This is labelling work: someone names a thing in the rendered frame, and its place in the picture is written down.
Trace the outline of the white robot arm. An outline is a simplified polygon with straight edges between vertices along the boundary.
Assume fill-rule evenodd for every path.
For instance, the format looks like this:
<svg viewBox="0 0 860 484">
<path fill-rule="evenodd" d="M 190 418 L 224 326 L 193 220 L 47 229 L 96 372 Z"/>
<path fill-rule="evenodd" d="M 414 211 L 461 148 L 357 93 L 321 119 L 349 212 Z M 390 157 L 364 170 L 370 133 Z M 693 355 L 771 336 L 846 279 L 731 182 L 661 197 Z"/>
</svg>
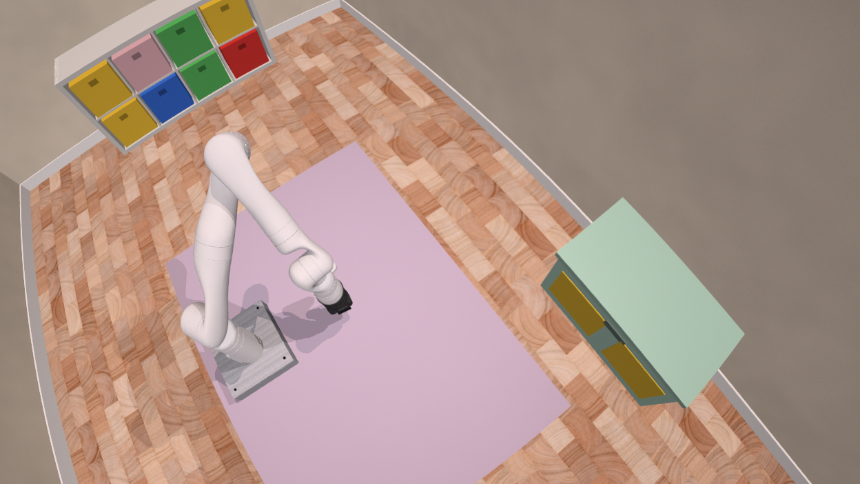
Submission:
<svg viewBox="0 0 860 484">
<path fill-rule="evenodd" d="M 193 250 L 205 303 L 193 302 L 181 315 L 181 329 L 187 336 L 240 363 L 256 362 L 263 353 L 263 342 L 228 318 L 238 200 L 281 254 L 307 250 L 290 265 L 295 285 L 320 298 L 329 297 L 338 286 L 331 255 L 304 234 L 287 208 L 260 182 L 249 162 L 250 154 L 247 139 L 234 131 L 217 134 L 205 146 L 210 184 Z"/>
</svg>

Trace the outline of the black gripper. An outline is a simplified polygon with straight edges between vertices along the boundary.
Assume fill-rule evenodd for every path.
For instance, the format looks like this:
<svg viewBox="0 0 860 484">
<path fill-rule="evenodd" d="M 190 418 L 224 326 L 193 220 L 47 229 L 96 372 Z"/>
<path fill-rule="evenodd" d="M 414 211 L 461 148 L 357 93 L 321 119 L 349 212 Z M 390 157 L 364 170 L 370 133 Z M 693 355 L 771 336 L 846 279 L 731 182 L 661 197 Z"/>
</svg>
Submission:
<svg viewBox="0 0 860 484">
<path fill-rule="evenodd" d="M 337 270 L 337 266 L 334 263 L 333 270 L 331 270 L 331 271 L 334 274 L 334 272 L 336 272 L 336 270 Z M 318 295 L 316 295 L 316 298 L 318 299 L 318 301 L 321 302 L 321 304 L 323 304 L 324 307 L 327 308 L 327 311 L 330 312 L 330 314 L 336 314 L 337 312 L 340 312 L 341 310 L 346 309 L 346 308 L 350 307 L 351 304 L 353 304 L 353 302 L 351 302 L 350 295 L 344 289 L 341 281 L 339 281 L 338 278 L 336 278 L 336 279 L 338 282 L 338 286 L 336 288 L 336 291 L 332 295 L 330 295 L 327 298 L 320 298 L 320 297 L 318 297 Z"/>
</svg>

